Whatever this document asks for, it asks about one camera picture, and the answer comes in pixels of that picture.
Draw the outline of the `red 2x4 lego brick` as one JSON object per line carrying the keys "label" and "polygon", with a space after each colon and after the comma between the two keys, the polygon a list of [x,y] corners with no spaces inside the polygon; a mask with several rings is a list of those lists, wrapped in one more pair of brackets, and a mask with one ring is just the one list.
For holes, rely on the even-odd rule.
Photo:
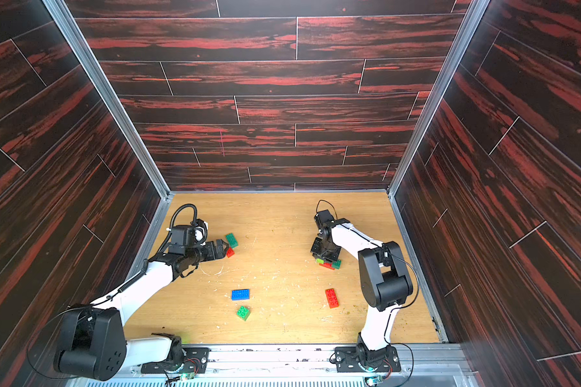
{"label": "red 2x4 lego brick", "polygon": [[329,305],[330,309],[337,308],[340,306],[340,303],[337,298],[337,294],[334,289],[327,289],[325,291],[325,296]]}

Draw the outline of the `blue 2x4 lego brick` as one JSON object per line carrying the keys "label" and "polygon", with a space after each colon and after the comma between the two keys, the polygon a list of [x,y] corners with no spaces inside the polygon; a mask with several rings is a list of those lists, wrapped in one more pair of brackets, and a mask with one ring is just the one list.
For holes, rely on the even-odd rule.
{"label": "blue 2x4 lego brick", "polygon": [[249,289],[233,290],[231,292],[231,299],[232,299],[232,301],[249,300],[250,299],[250,290]]}

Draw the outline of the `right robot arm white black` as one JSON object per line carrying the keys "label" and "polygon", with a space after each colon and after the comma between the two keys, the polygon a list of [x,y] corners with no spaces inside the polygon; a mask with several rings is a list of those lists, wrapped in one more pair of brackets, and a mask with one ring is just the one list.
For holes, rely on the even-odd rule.
{"label": "right robot arm white black", "polygon": [[413,280],[398,243],[381,242],[360,232],[347,219],[328,210],[315,214],[318,228],[311,254],[319,264],[334,266],[342,250],[358,260],[363,297],[369,309],[354,349],[337,351],[337,363],[354,361],[363,369],[383,364],[398,367],[397,352],[389,344],[398,310],[413,294]]}

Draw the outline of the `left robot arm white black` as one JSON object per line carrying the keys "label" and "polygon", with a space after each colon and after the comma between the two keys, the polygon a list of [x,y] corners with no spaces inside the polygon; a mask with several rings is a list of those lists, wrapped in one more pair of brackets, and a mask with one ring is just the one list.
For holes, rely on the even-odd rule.
{"label": "left robot arm white black", "polygon": [[179,371],[186,361],[179,336],[157,333],[127,340],[124,325],[158,291],[188,277],[203,262],[226,258],[229,248],[224,240],[191,247],[168,244],[135,277],[88,305],[66,311],[56,344],[54,370],[101,382],[137,365],[160,372]]}

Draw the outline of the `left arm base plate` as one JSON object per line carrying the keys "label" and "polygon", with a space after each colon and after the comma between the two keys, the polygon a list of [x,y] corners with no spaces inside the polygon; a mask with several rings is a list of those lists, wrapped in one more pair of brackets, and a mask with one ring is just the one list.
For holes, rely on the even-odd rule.
{"label": "left arm base plate", "polygon": [[143,364],[140,372],[144,375],[204,374],[208,366],[209,355],[210,348],[183,347],[180,352],[172,351],[164,361]]}

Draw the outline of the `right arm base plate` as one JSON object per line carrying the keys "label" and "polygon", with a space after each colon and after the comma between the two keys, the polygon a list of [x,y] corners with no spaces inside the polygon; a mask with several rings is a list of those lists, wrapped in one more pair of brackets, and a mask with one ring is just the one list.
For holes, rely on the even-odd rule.
{"label": "right arm base plate", "polygon": [[360,346],[336,347],[330,362],[337,372],[400,372],[400,358],[393,346],[372,351]]}

